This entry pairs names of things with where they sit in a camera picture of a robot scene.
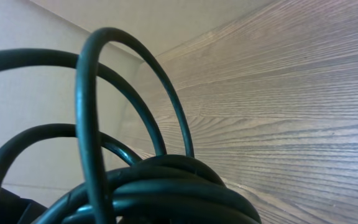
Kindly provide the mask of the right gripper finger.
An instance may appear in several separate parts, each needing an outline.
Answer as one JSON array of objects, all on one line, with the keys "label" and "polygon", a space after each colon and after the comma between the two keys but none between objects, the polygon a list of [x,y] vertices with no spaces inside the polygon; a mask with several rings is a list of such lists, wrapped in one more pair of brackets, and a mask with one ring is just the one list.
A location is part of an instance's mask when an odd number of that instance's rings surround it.
[{"label": "right gripper finger", "polygon": [[22,198],[4,188],[0,190],[0,224],[30,224],[46,210],[34,200]]}]

